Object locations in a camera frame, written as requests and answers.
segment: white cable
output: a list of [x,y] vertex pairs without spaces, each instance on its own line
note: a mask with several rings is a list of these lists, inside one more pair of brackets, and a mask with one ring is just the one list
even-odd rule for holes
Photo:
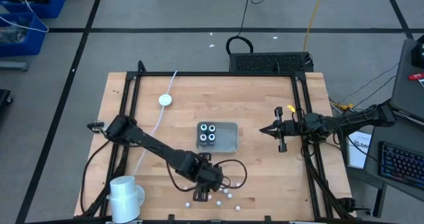
[[[171,90],[172,82],[174,82],[174,78],[177,75],[177,72],[178,71],[175,71],[174,72],[174,75],[171,78],[170,85],[168,86],[168,90],[166,91],[166,94],[167,95],[169,94],[169,92]],[[153,131],[151,132],[151,134],[150,134],[151,136],[154,136],[154,133],[156,132],[157,128],[159,127],[159,124],[160,124],[160,122],[162,120],[162,116],[164,114],[164,110],[165,110],[165,106],[162,106],[162,109],[160,110],[160,115],[159,115],[158,122],[156,123],[156,126],[154,127]],[[143,153],[141,154],[140,159],[138,160],[137,166],[136,166],[134,172],[132,173],[133,176],[135,175],[135,173],[137,172],[138,168],[140,167],[141,161],[143,160],[145,154],[146,154],[146,149],[144,149]]]
[[[32,9],[31,9],[31,6],[29,5],[29,3],[28,3],[28,1],[27,0],[25,0],[25,3],[26,3],[26,6],[28,7],[28,9],[31,11],[31,12],[34,12]],[[29,28],[29,27],[25,27],[25,26],[22,26],[22,25],[17,25],[17,24],[15,24],[15,23],[12,23],[12,22],[9,22],[9,21],[7,21],[6,19],[4,19],[2,16],[0,16],[0,19],[2,20],[2,21],[5,21],[6,23],[8,23],[8,24],[10,24],[10,25],[14,25],[14,26],[16,26],[16,27],[20,27],[20,28],[25,28],[25,29],[28,29],[28,30],[35,30],[35,31],[38,31],[38,32],[45,32],[45,33],[47,33],[48,31],[49,31],[49,28],[47,27],[47,25],[45,25],[42,21],[41,21],[41,19],[39,19],[38,18],[38,16],[37,16],[37,14],[35,14],[35,17],[37,17],[37,19],[46,27],[46,31],[44,31],[44,30],[40,30],[40,29],[37,29],[37,28]]]

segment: white cylinder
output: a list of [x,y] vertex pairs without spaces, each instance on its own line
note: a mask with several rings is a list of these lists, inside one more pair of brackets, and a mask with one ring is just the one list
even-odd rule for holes
[[207,125],[206,124],[201,124],[200,125],[200,130],[203,131],[203,132],[206,132],[207,131]]
[[216,130],[216,127],[215,127],[214,125],[210,125],[210,126],[209,126],[209,132],[210,132],[210,133],[214,133],[214,132],[215,132],[215,130]]
[[208,141],[209,145],[214,145],[215,144],[215,139],[216,139],[216,136],[214,134],[210,134],[207,137],[207,141]]
[[140,206],[144,201],[144,190],[135,185],[134,176],[121,176],[110,182],[112,221],[127,223],[140,215]]
[[207,137],[206,137],[206,135],[205,135],[205,134],[201,134],[201,135],[200,135],[200,141],[201,141],[201,142],[205,142],[205,141],[206,141],[206,139],[207,139]]

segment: black keyboard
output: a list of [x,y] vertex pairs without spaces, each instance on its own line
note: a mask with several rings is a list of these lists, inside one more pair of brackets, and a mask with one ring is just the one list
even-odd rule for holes
[[424,154],[380,142],[378,175],[424,189]]

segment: table leg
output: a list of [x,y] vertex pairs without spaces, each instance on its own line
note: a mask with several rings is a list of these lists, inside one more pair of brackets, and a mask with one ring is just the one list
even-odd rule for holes
[[368,214],[378,218],[382,216],[384,199],[386,197],[386,190],[387,190],[387,184],[385,183],[383,184],[383,187],[381,189],[378,189],[376,203],[374,204],[374,209],[371,211],[371,213],[368,212]]

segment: red object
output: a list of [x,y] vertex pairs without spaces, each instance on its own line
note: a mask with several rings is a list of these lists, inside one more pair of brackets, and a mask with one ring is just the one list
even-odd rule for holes
[[413,74],[413,75],[410,75],[408,77],[409,80],[419,80],[421,78],[424,78],[424,73],[422,73],[422,74]]

